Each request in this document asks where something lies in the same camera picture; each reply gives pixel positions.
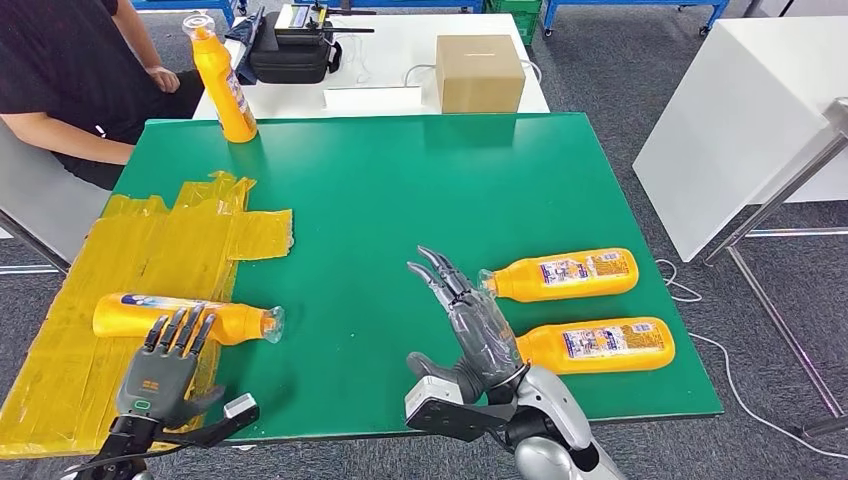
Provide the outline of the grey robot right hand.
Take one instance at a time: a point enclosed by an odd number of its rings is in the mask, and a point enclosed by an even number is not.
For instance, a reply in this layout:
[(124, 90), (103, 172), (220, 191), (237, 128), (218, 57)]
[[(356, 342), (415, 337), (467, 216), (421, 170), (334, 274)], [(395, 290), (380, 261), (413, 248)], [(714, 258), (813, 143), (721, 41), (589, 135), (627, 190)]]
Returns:
[(475, 288), (450, 260), (419, 245), (419, 254), (430, 265), (409, 262), (445, 310), (462, 355), (451, 367), (434, 363), (412, 352), (407, 366), (417, 378), (434, 376), (458, 385), (463, 402), (474, 404), (485, 396), (491, 404), (513, 401), (526, 372), (514, 332), (493, 297)]

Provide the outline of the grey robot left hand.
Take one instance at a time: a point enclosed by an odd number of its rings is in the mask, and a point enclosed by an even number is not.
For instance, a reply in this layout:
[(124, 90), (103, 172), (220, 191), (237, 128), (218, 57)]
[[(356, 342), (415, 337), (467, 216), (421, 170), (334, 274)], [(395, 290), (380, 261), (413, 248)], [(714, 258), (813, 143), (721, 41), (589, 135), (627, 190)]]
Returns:
[(177, 429), (220, 400), (223, 386), (186, 396), (216, 316), (205, 305), (160, 316), (133, 356), (116, 395), (121, 415), (147, 417)]

